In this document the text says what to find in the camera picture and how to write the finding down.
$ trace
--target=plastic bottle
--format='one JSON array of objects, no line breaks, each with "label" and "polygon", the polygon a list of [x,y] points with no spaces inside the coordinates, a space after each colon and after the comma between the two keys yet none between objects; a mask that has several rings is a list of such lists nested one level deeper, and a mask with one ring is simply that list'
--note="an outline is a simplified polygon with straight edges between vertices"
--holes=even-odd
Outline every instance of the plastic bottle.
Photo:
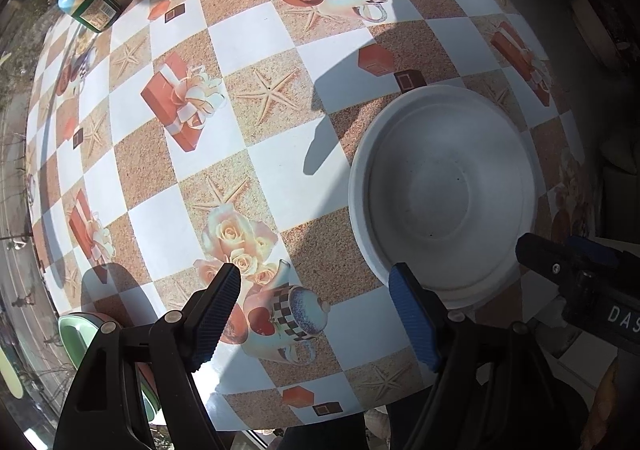
[{"label": "plastic bottle", "polygon": [[122,14],[117,0],[58,0],[58,6],[96,33],[106,30]]}]

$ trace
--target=white lettering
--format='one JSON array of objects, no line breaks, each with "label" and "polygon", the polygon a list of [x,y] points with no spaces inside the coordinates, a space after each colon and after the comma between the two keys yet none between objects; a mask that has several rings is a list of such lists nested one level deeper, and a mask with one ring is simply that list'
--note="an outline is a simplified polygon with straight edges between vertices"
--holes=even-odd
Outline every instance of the white lettering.
[{"label": "white lettering", "polygon": [[620,314],[620,308],[617,305],[615,305],[611,308],[611,313],[609,313],[609,318],[607,318],[607,320],[609,320],[609,322],[615,322],[618,319],[619,314]]},{"label": "white lettering", "polygon": [[624,326],[625,328],[629,329],[629,321],[631,320],[631,313],[627,313],[625,316],[625,319],[620,322],[621,326]]}]

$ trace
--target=bottle label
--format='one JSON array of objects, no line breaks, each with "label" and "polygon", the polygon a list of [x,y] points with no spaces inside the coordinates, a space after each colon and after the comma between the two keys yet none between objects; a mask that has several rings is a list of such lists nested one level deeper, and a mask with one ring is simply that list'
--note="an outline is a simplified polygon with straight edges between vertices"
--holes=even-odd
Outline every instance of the bottle label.
[{"label": "bottle label", "polygon": [[96,30],[103,31],[116,15],[116,10],[105,0],[93,0],[80,17]]}]

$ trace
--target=red heart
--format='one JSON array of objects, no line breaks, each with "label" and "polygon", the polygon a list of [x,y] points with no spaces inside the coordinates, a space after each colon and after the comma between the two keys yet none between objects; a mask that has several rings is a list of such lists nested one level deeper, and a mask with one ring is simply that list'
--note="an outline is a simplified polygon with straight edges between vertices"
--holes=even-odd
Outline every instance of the red heart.
[{"label": "red heart", "polygon": [[276,328],[271,323],[271,313],[265,307],[256,307],[246,316],[254,333],[262,336],[270,336],[276,332]]}]

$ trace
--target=checkered tablecloth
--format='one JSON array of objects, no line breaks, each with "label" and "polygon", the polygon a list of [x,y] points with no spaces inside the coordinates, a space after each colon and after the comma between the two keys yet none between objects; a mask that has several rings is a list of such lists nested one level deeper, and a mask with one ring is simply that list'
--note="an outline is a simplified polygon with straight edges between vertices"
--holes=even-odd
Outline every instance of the checkered tablecloth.
[{"label": "checkered tablecloth", "polygon": [[[537,233],[562,237],[590,223],[572,111],[508,0],[367,0],[375,6],[356,11],[340,1],[329,11],[283,0],[134,0],[99,36],[61,18],[36,69],[30,210],[59,313],[153,322],[227,260],[242,270],[242,300],[268,290],[285,261],[286,282],[330,304],[321,334],[297,342],[296,356],[290,346],[273,356],[258,348],[258,358],[220,343],[196,375],[219,430],[318,422],[430,383],[356,246],[347,209],[358,141],[400,93],[394,72],[475,90],[507,113],[533,159]],[[524,68],[495,47],[501,30]],[[381,47],[363,60],[371,44]],[[185,111],[195,102],[197,112],[165,127],[141,94],[154,76],[172,77],[175,58],[189,74],[172,98]],[[544,75],[546,93],[534,91],[539,80],[524,80],[528,67]],[[184,150],[170,132],[199,134],[196,148]],[[89,250],[71,227],[74,214],[87,226]],[[99,263],[127,271],[92,270]],[[555,295],[539,276],[520,273],[474,312],[478,321],[526,320]],[[252,320],[265,339],[275,336],[267,320]],[[242,330],[232,335],[242,340]]]}]

